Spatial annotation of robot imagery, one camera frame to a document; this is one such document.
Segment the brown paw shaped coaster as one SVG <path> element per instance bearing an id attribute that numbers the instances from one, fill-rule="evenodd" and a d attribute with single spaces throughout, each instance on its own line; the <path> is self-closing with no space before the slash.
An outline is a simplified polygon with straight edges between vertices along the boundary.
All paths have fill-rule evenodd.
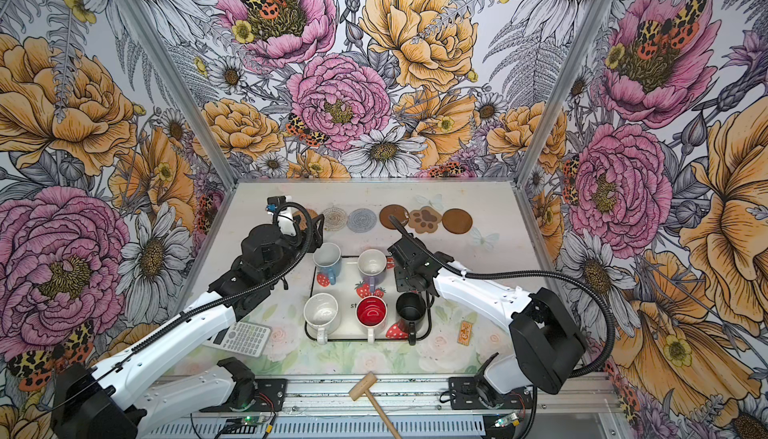
<path id="1" fill-rule="evenodd" d="M 442 214 L 431 206 L 409 212 L 407 225 L 417 234 L 435 233 L 442 223 Z"/>

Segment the woven straw round coaster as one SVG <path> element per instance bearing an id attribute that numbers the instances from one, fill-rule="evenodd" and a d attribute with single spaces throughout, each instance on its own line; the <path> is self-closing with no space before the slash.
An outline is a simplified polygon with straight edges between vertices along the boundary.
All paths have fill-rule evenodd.
<path id="1" fill-rule="evenodd" d="M 312 219 L 314 219 L 314 218 L 316 218 L 316 217 L 318 216 L 317 212 L 316 212 L 316 211 L 314 211 L 313 209 L 308 209 L 308 213 L 309 213 L 309 215 L 310 215 L 310 217 L 311 217 Z M 300 228 L 301 228 L 302 230 L 305 230 L 305 229 L 308 227 L 308 223 L 307 223 L 307 221 L 306 221 L 306 216 L 305 216 L 303 213 L 301 213 L 300 211 L 297 211 L 297 212 L 294 214 L 294 217 L 295 217 L 295 218 L 297 218 L 297 219 L 299 220 L 299 222 L 300 222 Z"/>

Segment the glossy brown round coaster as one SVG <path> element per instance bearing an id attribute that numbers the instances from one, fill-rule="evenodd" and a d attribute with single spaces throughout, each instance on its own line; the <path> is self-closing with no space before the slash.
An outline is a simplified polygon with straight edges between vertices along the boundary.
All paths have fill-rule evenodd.
<path id="1" fill-rule="evenodd" d="M 394 217 L 402 226 L 407 225 L 409 222 L 408 210 L 399 204 L 386 205 L 379 212 L 379 221 L 382 226 L 390 230 L 395 230 L 396 227 L 391 220 L 392 217 Z"/>

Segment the brown cork round coaster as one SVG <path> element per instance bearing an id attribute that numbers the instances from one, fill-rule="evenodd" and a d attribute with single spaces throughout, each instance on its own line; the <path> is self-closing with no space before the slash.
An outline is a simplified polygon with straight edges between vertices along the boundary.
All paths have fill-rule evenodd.
<path id="1" fill-rule="evenodd" d="M 469 212 L 460 208 L 451 208 L 442 215 L 442 225 L 450 233 L 463 235 L 473 227 L 474 221 Z"/>

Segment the blue grey woven coaster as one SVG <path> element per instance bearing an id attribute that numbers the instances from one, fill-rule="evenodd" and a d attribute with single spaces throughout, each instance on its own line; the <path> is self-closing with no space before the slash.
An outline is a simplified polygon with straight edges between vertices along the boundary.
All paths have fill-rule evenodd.
<path id="1" fill-rule="evenodd" d="M 354 233 L 366 233 L 378 222 L 378 215 L 371 209 L 358 208 L 347 216 L 347 227 Z"/>

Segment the beige woven round coaster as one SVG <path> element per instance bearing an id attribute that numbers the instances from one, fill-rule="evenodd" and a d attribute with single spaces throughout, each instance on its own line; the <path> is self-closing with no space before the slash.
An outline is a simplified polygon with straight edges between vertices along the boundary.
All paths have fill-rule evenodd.
<path id="1" fill-rule="evenodd" d="M 323 228 L 325 231 L 336 232 L 346 227 L 348 214 L 344 209 L 332 206 L 323 210 L 322 215 L 324 216 Z"/>

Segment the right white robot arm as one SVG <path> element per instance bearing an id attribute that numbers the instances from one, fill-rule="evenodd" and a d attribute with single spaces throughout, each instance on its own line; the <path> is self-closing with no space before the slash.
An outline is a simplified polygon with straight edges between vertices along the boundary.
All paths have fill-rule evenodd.
<path id="1" fill-rule="evenodd" d="M 499 408 L 504 396 L 521 388 L 557 394 L 577 375 L 587 343 L 557 294 L 472 278 L 452 257 L 431 252 L 395 216 L 388 220 L 401 233 L 388 248 L 400 289 L 458 303 L 509 333 L 513 352 L 492 354 L 475 375 L 474 394 L 484 406 Z"/>

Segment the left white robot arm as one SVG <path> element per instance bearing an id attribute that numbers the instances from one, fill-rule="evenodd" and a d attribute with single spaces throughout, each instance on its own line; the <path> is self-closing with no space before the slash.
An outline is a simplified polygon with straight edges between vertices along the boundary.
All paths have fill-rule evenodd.
<path id="1" fill-rule="evenodd" d="M 198 410 L 250 408 L 254 374 L 225 358 L 203 373 L 151 387 L 204 342 L 247 317 L 308 253 L 323 243 L 323 215 L 286 196 L 268 198 L 270 222 L 254 227 L 230 269 L 192 304 L 117 354 L 59 375 L 51 427 L 59 438 L 139 438 Z"/>

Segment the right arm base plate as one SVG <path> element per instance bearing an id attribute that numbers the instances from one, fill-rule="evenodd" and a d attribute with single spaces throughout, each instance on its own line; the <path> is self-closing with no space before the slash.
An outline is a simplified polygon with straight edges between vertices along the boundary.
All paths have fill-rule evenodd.
<path id="1" fill-rule="evenodd" d="M 453 410 L 518 410 L 532 408 L 526 388 L 502 394 L 479 376 L 454 376 L 448 379 L 449 402 Z"/>

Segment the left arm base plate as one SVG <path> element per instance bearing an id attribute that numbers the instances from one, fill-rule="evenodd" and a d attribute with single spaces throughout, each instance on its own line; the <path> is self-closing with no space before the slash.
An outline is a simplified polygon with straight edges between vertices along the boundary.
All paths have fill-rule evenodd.
<path id="1" fill-rule="evenodd" d="M 280 412 L 286 397 L 287 383 L 286 379 L 240 381 L 223 404 L 203 408 L 201 412 Z"/>

